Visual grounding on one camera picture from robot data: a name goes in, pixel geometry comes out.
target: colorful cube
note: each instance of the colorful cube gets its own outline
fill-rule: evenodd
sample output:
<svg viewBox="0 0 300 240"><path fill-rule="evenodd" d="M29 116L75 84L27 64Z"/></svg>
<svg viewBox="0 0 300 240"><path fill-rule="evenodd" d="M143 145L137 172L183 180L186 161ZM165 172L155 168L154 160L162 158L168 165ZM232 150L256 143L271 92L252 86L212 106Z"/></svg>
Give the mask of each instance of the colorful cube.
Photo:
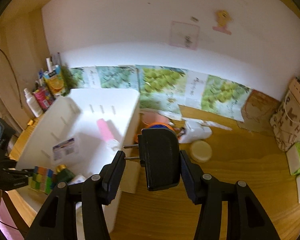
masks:
<svg viewBox="0 0 300 240"><path fill-rule="evenodd" d="M36 166L29 185L32 189L50 194L56 185L55 176L52 170Z"/></svg>

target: white plastic bin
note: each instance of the white plastic bin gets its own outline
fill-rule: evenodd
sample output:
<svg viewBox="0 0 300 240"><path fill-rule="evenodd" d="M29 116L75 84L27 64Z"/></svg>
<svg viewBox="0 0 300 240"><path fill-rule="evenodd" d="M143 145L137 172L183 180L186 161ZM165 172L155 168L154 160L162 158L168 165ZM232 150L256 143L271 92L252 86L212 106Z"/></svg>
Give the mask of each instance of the white plastic bin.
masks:
<svg viewBox="0 0 300 240"><path fill-rule="evenodd" d="M82 161L68 168L86 178L98 174L114 158L101 139L97 126L100 118L107 121L121 148L131 144L139 122L139 92L132 89L73 89L67 97L59 97L34 129L16 168L41 166L54 170L52 147L75 136L79 138ZM130 155L130 151L125 150L125 153ZM20 188L18 192L38 212L46 196L28 187ZM114 228L120 196L119 189L116 199L104 207L110 232ZM77 228L80 235L82 225L78 223Z"/></svg>

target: wooden desk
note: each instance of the wooden desk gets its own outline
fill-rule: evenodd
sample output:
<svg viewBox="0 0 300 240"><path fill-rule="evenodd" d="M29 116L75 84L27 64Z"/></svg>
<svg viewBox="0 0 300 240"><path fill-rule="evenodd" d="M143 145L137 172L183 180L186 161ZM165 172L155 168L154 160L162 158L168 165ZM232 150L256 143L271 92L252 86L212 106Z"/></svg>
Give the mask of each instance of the wooden desk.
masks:
<svg viewBox="0 0 300 240"><path fill-rule="evenodd" d="M213 150L212 159L200 166L205 173L224 182L246 181L281 239L296 239L300 233L297 184L295 177L289 174L286 156L277 147L274 137L240 129L234 120L197 109L182 107L181 110L185 117L215 121L233 129L212 128L213 135L206 140ZM13 158L19 158L32 131L30 126L19 137L11 152ZM189 145L181 145L180 148L188 151ZM34 210L16 191L9 192L9 196L30 226L35 217ZM226 239L226 203L222 212L220 239ZM193 205L188 199L182 180L177 187L149 192L145 171L141 169L136 194L122 193L111 239L190 240L194 237L199 213L200 206Z"/></svg>

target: metal prong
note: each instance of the metal prong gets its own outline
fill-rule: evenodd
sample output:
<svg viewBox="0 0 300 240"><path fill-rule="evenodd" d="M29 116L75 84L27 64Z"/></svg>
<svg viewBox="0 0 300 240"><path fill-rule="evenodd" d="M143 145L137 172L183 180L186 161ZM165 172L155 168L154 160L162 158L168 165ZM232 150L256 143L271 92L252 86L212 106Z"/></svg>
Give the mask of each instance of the metal prong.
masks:
<svg viewBox="0 0 300 240"><path fill-rule="evenodd" d="M139 160L140 157L125 157L125 160Z"/></svg>
<svg viewBox="0 0 300 240"><path fill-rule="evenodd" d="M139 148L139 145L138 144L125 145L123 148L124 149Z"/></svg>

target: pink object with white cap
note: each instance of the pink object with white cap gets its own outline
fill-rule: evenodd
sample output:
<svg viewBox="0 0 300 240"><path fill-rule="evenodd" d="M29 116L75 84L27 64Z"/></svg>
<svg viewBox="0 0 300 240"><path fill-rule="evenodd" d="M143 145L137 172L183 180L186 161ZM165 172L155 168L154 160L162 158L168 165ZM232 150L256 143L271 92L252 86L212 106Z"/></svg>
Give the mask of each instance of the pink object with white cap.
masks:
<svg viewBox="0 0 300 240"><path fill-rule="evenodd" d="M120 150L120 143L114 138L107 122L104 119L99 119L97 125L102 139L107 143L107 147L113 150L113 154L116 154Z"/></svg>

